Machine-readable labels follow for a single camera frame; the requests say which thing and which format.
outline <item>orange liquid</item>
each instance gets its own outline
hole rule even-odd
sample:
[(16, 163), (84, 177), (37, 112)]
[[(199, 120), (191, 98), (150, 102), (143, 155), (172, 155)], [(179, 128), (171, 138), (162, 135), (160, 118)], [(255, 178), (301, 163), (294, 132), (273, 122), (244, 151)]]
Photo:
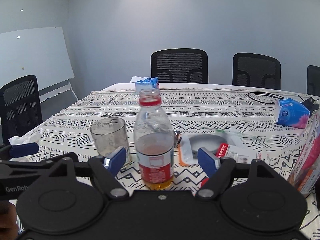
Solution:
[[(168, 152), (173, 147), (172, 139), (168, 135), (153, 133), (142, 136), (136, 143), (136, 148), (139, 152), (145, 155), (159, 155)], [(151, 190), (166, 189), (173, 181), (173, 176), (162, 183), (151, 183), (143, 180)]]
[(151, 190), (161, 190), (161, 189), (166, 189), (167, 187), (169, 187), (170, 184), (172, 183), (172, 181), (173, 181), (173, 176), (169, 180), (167, 180), (163, 183), (150, 183), (150, 182), (146, 182), (146, 181), (144, 181), (144, 183)]

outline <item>black and white tablecloth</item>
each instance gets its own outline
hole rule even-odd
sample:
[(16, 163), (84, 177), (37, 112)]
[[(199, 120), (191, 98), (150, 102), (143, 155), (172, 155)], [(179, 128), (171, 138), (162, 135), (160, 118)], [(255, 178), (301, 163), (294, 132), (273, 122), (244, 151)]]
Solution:
[[(255, 151), (267, 151), (270, 165), (283, 177), (289, 176), (307, 138), (310, 122), (305, 130), (277, 125), (273, 105), (263, 105), (248, 97), (248, 91), (263, 91), (262, 89), (194, 85), (180, 84), (174, 89), (161, 89), (162, 106), (173, 128), (191, 133), (232, 129), (258, 136), (244, 138), (247, 146)], [(273, 93), (301, 101), (296, 93), (276, 90)], [(271, 98), (255, 97), (263, 101), (274, 101)], [(67, 152), (77, 153), (79, 161), (88, 160), (97, 155), (90, 126), (99, 119), (117, 116), (126, 121), (133, 160), (129, 167), (118, 173), (117, 179), (129, 192), (147, 189), (141, 181), (133, 143), (133, 128), (138, 111), (138, 95), (135, 94), (133, 84), (118, 84), (106, 91), (93, 92), (25, 135), (30, 136), (34, 132), (42, 135), (40, 150), (31, 156), (30, 161), (39, 162)], [(171, 190), (195, 192), (206, 176), (199, 165), (180, 166), (178, 152), (175, 152), (174, 168), (174, 181), (169, 188)], [(89, 183), (86, 178), (79, 180)], [(244, 181), (245, 179), (238, 179), (235, 183)], [(320, 215), (312, 193), (307, 201), (308, 212), (301, 231), (315, 240), (320, 238)]]

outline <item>tissue box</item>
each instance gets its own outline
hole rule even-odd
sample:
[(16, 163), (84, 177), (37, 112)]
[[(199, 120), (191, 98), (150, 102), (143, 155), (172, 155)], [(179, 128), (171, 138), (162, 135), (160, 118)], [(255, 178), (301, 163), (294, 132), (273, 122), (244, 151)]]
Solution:
[(274, 114), (277, 124), (304, 129), (307, 126), (310, 111), (298, 101), (284, 98), (276, 102)]
[(142, 89), (149, 89), (149, 88), (157, 88), (159, 89), (158, 78), (146, 78), (144, 80), (139, 80), (135, 82), (136, 87), (136, 94), (139, 94), (140, 90)]

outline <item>whiteboard stand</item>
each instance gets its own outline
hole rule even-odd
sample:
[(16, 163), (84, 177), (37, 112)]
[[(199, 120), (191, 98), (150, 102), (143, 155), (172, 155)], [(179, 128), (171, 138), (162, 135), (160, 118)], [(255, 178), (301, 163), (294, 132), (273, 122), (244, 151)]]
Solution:
[(61, 94), (63, 92), (66, 92), (68, 90), (71, 90), (71, 92), (73, 93), (73, 95), (75, 96), (76, 98), (76, 101), (79, 101), (78, 97), (76, 96), (76, 94), (74, 93), (73, 89), (72, 89), (72, 86), (71, 86), (71, 83), (70, 83), (70, 80), (68, 80), (68, 84), (65, 85), (65, 86), (62, 86), (62, 87), (59, 87), (57, 89), (54, 89), (48, 93), (45, 93), (43, 95), (40, 96), (40, 103), (46, 101), (47, 99), (49, 98), (52, 98), (52, 97), (55, 97), (56, 95), (58, 94)]

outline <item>small metal object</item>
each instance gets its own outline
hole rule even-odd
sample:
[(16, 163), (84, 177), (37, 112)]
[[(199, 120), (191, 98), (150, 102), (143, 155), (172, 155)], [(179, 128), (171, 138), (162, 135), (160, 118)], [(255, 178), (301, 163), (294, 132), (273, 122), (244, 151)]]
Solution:
[(178, 130), (173, 130), (173, 134), (174, 134), (174, 144), (173, 145), (176, 148), (181, 141), (181, 140), (179, 141), (179, 135), (181, 134), (181, 132)]
[(178, 142), (177, 142), (177, 146), (181, 143), (182, 137), (180, 136)]
[(198, 195), (202, 198), (209, 198), (214, 195), (214, 192), (211, 189), (204, 188), (199, 190)]
[(194, 150), (191, 150), (191, 151), (192, 151), (192, 157), (197, 160), (198, 159), (198, 152), (196, 152)]
[(127, 191), (123, 188), (114, 188), (110, 191), (114, 197), (123, 197), (127, 194)]
[(158, 199), (160, 200), (166, 200), (167, 196), (166, 195), (159, 195)]

